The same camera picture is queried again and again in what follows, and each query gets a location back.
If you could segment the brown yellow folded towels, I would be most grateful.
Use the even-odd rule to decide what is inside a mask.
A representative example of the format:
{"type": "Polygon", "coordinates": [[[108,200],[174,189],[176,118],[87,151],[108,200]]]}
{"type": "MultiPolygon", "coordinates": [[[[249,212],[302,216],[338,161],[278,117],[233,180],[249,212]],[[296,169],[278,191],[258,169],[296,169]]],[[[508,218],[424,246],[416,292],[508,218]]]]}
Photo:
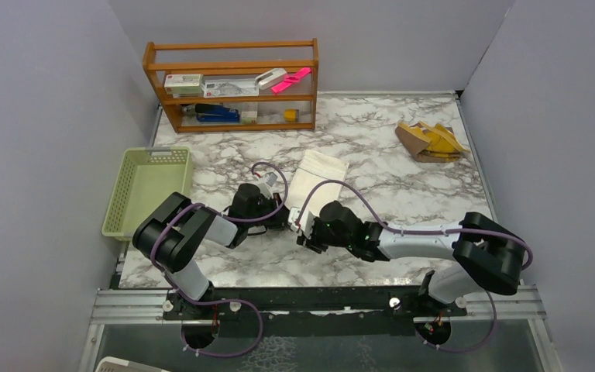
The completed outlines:
{"type": "Polygon", "coordinates": [[[420,163],[453,163],[471,152],[457,140],[450,127],[440,123],[430,126],[419,121],[409,125],[400,121],[394,133],[411,157],[420,163]]]}

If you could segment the white towel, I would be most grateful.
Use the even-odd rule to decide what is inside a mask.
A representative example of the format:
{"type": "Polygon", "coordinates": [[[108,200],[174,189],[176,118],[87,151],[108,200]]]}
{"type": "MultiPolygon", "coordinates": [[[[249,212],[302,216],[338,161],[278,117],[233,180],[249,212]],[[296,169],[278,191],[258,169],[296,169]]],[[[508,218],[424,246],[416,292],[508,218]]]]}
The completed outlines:
{"type": "MultiPolygon", "coordinates": [[[[330,157],[314,150],[306,150],[297,170],[291,179],[287,200],[288,208],[301,208],[309,193],[322,181],[344,181],[348,174],[349,162],[330,157]]],[[[308,203],[308,210],[319,216],[322,207],[337,200],[342,185],[328,183],[312,195],[308,203]]]]}

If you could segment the wooden shelf rack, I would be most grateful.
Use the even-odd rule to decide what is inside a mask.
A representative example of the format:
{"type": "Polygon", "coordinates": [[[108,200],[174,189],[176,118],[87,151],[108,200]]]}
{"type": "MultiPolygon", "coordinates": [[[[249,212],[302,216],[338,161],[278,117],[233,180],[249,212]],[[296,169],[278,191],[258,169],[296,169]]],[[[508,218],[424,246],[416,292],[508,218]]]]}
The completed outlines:
{"type": "Polygon", "coordinates": [[[316,127],[318,98],[318,41],[289,40],[235,43],[154,43],[149,42],[142,59],[143,70],[160,106],[176,133],[215,133],[313,130],[316,127]],[[256,97],[204,98],[169,95],[163,88],[168,74],[201,74],[206,78],[255,78],[273,68],[293,74],[303,67],[311,73],[300,83],[275,95],[270,88],[256,97]],[[258,103],[257,124],[239,122],[198,122],[183,111],[184,104],[224,105],[237,109],[242,102],[258,103]],[[286,122],[284,111],[298,109],[298,122],[286,122]]]}

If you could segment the pink plastic tool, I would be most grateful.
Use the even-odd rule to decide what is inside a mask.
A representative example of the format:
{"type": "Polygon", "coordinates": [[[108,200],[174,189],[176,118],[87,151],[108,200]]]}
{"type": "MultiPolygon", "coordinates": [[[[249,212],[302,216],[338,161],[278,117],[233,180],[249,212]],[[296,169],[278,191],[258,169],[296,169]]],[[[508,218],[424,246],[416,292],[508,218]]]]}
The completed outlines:
{"type": "Polygon", "coordinates": [[[299,71],[293,73],[293,74],[288,74],[283,80],[282,82],[275,84],[270,90],[275,94],[278,95],[281,92],[287,90],[288,88],[290,88],[291,86],[298,84],[301,82],[301,80],[305,77],[307,77],[309,74],[311,73],[311,68],[310,67],[303,67],[301,68],[299,71]]]}

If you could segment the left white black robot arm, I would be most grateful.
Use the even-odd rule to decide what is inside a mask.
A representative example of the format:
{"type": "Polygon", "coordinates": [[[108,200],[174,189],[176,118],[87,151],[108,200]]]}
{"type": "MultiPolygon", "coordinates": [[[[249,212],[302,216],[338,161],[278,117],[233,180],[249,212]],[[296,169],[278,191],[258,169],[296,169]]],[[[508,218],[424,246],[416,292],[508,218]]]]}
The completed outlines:
{"type": "Polygon", "coordinates": [[[183,293],[185,311],[199,319],[212,310],[213,300],[208,293],[212,283],[194,259],[202,242],[234,249],[251,229],[285,229],[288,216],[282,197],[265,184],[240,185],[223,213],[174,192],[139,225],[132,244],[183,293]]]}

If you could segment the white stapler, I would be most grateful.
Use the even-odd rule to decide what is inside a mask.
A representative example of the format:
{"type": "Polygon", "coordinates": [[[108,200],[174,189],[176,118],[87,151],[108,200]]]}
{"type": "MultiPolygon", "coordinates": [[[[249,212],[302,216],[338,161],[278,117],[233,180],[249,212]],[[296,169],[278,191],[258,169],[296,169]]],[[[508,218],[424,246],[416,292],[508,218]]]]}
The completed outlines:
{"type": "Polygon", "coordinates": [[[274,85],[281,83],[287,76],[287,71],[284,68],[273,68],[255,78],[255,85],[259,90],[266,90],[272,88],[274,85]]]}

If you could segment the white small box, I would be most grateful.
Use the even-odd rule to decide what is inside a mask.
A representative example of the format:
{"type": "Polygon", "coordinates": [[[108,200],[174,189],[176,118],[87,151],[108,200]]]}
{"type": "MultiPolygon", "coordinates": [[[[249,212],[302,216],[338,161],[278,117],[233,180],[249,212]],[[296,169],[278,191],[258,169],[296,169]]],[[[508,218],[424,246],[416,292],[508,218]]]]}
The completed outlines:
{"type": "Polygon", "coordinates": [[[257,124],[258,103],[242,102],[239,106],[240,122],[242,124],[257,124]]]}

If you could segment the green plastic basket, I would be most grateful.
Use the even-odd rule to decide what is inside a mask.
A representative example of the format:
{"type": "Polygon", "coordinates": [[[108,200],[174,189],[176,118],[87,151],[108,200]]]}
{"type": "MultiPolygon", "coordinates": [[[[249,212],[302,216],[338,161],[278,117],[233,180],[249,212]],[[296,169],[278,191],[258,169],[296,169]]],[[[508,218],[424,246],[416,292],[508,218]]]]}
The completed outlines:
{"type": "Polygon", "coordinates": [[[128,148],[108,203],[102,235],[130,241],[137,227],[170,194],[191,193],[193,172],[187,147],[128,148]]]}

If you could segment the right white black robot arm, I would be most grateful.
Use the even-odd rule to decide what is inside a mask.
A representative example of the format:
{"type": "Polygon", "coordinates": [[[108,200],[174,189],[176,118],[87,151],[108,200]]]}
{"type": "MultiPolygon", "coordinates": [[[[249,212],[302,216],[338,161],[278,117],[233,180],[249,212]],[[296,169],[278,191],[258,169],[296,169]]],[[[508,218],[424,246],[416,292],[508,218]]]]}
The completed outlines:
{"type": "Polygon", "coordinates": [[[297,233],[297,244],[316,253],[333,246],[366,262],[414,257],[451,261],[450,267],[427,274],[416,294],[416,305],[426,315],[481,290],[514,295],[521,272],[531,263],[531,251],[521,238],[479,212],[468,212],[459,222],[406,229],[364,222],[332,201],[318,215],[292,208],[287,221],[297,233]]]}

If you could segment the blue stapler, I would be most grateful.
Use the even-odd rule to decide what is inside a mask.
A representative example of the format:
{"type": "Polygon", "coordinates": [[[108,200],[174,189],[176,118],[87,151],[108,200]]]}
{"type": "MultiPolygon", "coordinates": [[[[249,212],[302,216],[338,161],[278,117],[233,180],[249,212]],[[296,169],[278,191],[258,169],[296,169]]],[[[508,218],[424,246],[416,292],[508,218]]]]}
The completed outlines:
{"type": "Polygon", "coordinates": [[[187,114],[193,114],[198,122],[239,122],[240,114],[237,109],[224,105],[213,104],[184,104],[181,106],[187,114]]]}

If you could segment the yellow small object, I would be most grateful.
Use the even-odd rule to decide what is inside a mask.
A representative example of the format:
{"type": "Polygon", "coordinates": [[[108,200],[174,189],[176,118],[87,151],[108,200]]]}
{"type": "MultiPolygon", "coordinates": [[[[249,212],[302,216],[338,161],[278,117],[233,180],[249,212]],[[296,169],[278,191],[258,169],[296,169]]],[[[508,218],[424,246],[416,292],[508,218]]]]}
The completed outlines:
{"type": "Polygon", "coordinates": [[[298,109],[286,109],[284,111],[284,120],[286,122],[298,122],[300,118],[300,111],[298,109]]]}

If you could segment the white flat package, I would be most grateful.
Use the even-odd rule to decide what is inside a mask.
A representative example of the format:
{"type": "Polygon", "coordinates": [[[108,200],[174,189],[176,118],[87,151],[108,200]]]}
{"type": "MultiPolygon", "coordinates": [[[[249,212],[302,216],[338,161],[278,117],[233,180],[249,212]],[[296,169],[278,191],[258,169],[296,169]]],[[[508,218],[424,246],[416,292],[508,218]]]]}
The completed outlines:
{"type": "Polygon", "coordinates": [[[252,78],[206,78],[202,85],[204,98],[256,97],[257,83],[252,78]]]}

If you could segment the white green box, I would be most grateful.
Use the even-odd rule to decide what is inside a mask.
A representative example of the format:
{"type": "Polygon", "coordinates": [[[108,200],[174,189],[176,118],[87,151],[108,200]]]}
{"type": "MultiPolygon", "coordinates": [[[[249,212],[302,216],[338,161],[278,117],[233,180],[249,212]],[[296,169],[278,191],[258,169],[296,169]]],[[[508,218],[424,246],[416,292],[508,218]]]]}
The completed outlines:
{"type": "Polygon", "coordinates": [[[168,74],[163,88],[169,95],[201,96],[203,95],[202,78],[201,74],[168,74]]]}

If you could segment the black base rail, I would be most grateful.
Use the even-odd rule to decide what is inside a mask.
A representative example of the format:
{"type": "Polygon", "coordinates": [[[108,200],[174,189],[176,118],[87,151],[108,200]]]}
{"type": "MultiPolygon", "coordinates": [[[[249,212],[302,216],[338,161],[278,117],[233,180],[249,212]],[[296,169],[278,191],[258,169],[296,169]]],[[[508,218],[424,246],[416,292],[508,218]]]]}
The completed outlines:
{"type": "Polygon", "coordinates": [[[455,304],[437,305],[414,285],[216,288],[202,302],[169,293],[163,320],[180,322],[189,336],[413,336],[435,319],[442,319],[448,335],[450,318],[467,314],[455,304]]]}

